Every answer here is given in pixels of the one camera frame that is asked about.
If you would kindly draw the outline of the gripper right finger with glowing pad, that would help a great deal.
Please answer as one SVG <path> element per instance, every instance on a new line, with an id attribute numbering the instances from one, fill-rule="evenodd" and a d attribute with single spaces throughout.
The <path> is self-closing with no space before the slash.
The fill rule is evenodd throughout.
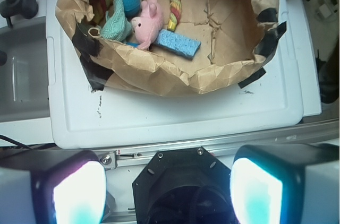
<path id="1" fill-rule="evenodd" d="M 230 194 L 239 223 L 339 223 L 339 146 L 244 145 Z"/>

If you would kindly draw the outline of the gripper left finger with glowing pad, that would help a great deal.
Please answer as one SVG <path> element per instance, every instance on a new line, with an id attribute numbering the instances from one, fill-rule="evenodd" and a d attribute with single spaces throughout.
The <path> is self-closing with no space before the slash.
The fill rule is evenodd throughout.
<path id="1" fill-rule="evenodd" d="M 1 152 L 1 223 L 101 223 L 106 191 L 91 150 Z"/>

